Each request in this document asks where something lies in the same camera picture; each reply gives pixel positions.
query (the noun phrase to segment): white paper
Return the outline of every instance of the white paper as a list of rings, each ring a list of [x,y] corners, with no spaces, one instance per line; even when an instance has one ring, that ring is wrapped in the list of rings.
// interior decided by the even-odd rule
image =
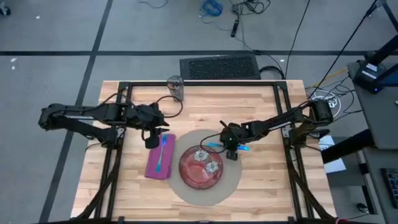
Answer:
[[[335,142],[333,141],[333,138],[331,136],[327,135],[324,136],[319,140],[319,148],[321,151],[329,148],[330,146],[334,146]],[[338,172],[338,171],[343,171],[346,170],[346,166],[344,165],[344,162],[342,159],[338,159],[332,162],[329,162],[324,165],[325,166],[325,171],[327,174],[332,173],[332,172]]]

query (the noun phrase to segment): gray floor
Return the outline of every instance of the gray floor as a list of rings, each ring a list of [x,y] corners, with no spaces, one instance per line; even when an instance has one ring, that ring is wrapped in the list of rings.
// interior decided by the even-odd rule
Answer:
[[[252,49],[289,50],[306,0],[271,0],[259,16],[244,18],[245,38]],[[162,0],[152,0],[160,4]],[[229,28],[234,16],[224,4],[215,22]],[[371,4],[371,0],[312,1],[297,37],[295,50],[340,50]],[[154,10],[132,0],[114,0],[100,50],[240,50],[242,43],[199,20],[202,1],[170,0]],[[106,0],[7,1],[12,16],[0,17],[0,51],[91,50]],[[398,17],[398,2],[389,1]],[[366,19],[348,50],[374,50],[396,32],[383,10]],[[85,105],[95,105],[103,80],[161,80],[179,74],[179,59],[195,56],[99,56],[95,60]],[[275,56],[285,67],[286,56]],[[319,82],[335,56],[293,56],[288,79]],[[341,70],[360,56],[341,57],[332,71]],[[73,105],[89,56],[2,56],[0,57],[0,223],[34,223],[49,190],[65,131],[45,132],[37,125],[40,109],[50,103]],[[259,66],[274,65],[257,56]],[[397,62],[398,57],[388,58]],[[343,78],[338,76],[326,83]],[[263,79],[277,79],[263,73]],[[341,98],[342,105],[350,96]],[[351,110],[360,109],[358,100]],[[335,136],[350,136],[366,128],[361,113],[347,116],[330,126]],[[87,140],[74,135],[50,220],[70,217]],[[350,189],[332,189],[338,215],[358,215],[351,210],[362,200]],[[363,217],[362,221],[374,221]]]

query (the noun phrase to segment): wooden table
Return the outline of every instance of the wooden table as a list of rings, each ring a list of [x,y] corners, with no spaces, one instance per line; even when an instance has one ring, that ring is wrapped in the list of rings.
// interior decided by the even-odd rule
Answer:
[[[301,80],[286,82],[292,106],[306,100]],[[103,82],[99,102],[116,93],[118,85],[117,81]],[[181,115],[166,119],[170,124],[170,133],[176,134],[177,140],[194,129],[214,129],[219,132],[222,129],[219,123],[221,119],[227,123],[242,123],[277,115],[274,92],[268,86],[185,86],[184,92]],[[149,104],[164,95],[169,95],[166,86],[135,86],[132,100],[135,104]],[[160,109],[165,115],[171,115],[178,111],[179,105],[165,99],[160,102]],[[105,127],[98,122],[95,125]],[[138,130],[126,131],[113,220],[124,216],[126,220],[147,221],[286,221],[288,216],[295,216],[280,131],[273,131],[266,138],[250,143],[251,152],[239,153],[243,173],[238,188],[229,198],[212,207],[190,205],[180,199],[166,181],[144,177],[149,150],[144,147],[140,134]],[[318,147],[314,139],[308,139],[307,144]],[[100,146],[87,150],[72,217],[81,213],[97,192],[104,155],[105,149]],[[320,152],[304,148],[302,157],[309,189],[324,208],[335,216]],[[305,211],[300,190],[299,195],[302,210]],[[105,196],[103,214],[107,201]]]

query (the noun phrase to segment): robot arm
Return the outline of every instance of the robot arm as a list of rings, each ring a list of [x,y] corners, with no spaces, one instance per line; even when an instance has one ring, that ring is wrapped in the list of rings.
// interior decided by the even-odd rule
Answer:
[[[310,116],[305,116],[303,110],[310,108]],[[224,144],[227,151],[227,158],[236,160],[237,148],[240,144],[258,141],[268,135],[270,131],[283,128],[292,123],[301,123],[297,128],[289,131],[289,139],[292,144],[300,141],[305,142],[306,135],[320,126],[327,126],[333,122],[333,115],[326,101],[306,101],[298,107],[270,118],[266,121],[250,121],[241,125],[229,123],[224,126],[220,134],[220,142]]]
[[[146,148],[153,149],[159,145],[158,135],[168,129],[157,128],[169,126],[157,103],[132,106],[130,103],[102,103],[98,106],[66,106],[51,104],[42,109],[39,126],[46,131],[67,129],[80,133],[88,138],[96,138],[103,147],[118,146],[118,132],[115,128],[97,128],[80,120],[97,120],[110,126],[125,126],[142,130],[142,140]],[[150,136],[144,139],[144,131]]]

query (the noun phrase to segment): purple cloth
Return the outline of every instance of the purple cloth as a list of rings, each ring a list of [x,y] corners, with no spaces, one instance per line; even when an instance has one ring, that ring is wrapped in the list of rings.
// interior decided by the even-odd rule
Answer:
[[[145,177],[155,180],[168,179],[172,174],[172,158],[175,146],[175,135],[168,134],[166,145],[163,148],[163,156],[161,162],[160,172],[156,173],[156,165],[159,161],[160,152],[162,151],[162,134],[159,135],[159,146],[151,149],[149,152],[147,169],[145,170]]]

